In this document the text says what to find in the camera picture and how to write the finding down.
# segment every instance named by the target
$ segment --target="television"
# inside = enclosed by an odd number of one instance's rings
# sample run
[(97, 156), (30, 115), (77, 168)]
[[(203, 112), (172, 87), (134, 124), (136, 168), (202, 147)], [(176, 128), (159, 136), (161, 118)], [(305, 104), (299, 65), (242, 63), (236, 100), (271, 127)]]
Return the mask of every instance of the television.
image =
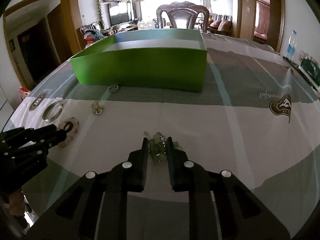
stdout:
[(130, 3), (108, 3), (108, 10), (111, 26), (132, 21)]

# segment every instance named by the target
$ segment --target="water bottle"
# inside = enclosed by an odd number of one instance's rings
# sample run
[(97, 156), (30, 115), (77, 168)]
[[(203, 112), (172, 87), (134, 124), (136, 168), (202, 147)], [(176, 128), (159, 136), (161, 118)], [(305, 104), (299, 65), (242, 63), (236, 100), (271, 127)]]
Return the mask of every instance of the water bottle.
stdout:
[(297, 45), (296, 34), (297, 34), (296, 31), (292, 32), (292, 35), (290, 36), (290, 39), (289, 39), (289, 45), (288, 45), (287, 54), (286, 54), (286, 57), (291, 61), (293, 61), (293, 56), (294, 56), (294, 52), (296, 50), (296, 45)]

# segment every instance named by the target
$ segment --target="wooden door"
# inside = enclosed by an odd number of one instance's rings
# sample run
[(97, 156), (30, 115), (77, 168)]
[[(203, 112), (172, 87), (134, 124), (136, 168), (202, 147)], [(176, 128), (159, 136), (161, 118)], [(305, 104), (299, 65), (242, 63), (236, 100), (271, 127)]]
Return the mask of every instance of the wooden door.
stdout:
[(17, 38), (28, 70), (38, 84), (59, 66), (49, 39), (45, 19), (19, 34)]
[(64, 28), (61, 6), (58, 4), (48, 15), (51, 36), (61, 63), (72, 57), (72, 52)]

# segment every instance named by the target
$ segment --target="printed logo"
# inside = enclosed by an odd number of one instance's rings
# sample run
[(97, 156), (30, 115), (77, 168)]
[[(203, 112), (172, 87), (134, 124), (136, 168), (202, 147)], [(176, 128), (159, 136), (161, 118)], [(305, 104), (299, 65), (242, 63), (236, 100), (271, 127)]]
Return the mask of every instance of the printed logo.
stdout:
[(41, 95), (39, 95), (35, 101), (32, 102), (32, 104), (29, 106), (29, 111), (33, 111), (35, 110), (39, 104), (43, 101), (43, 99), (45, 99), (45, 96), (47, 95), (47, 93), (43, 93)]
[(274, 100), (270, 102), (269, 108), (271, 112), (275, 115), (286, 115), (289, 117), (289, 122), (291, 118), (291, 96), (289, 94), (284, 95), (279, 100)]

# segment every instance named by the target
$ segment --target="hanging plant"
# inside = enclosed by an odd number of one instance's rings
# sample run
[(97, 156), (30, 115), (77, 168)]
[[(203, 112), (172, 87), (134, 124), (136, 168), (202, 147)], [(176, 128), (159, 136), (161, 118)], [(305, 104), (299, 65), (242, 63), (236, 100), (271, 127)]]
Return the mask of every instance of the hanging plant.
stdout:
[(100, 19), (100, 22), (101, 22), (101, 27), (102, 29), (104, 29), (104, 22), (103, 22), (103, 18), (102, 18), (102, 11), (101, 11), (101, 4), (100, 4), (100, 0), (96, 0), (97, 2), (97, 8), (98, 8), (98, 14), (99, 14), (99, 19)]

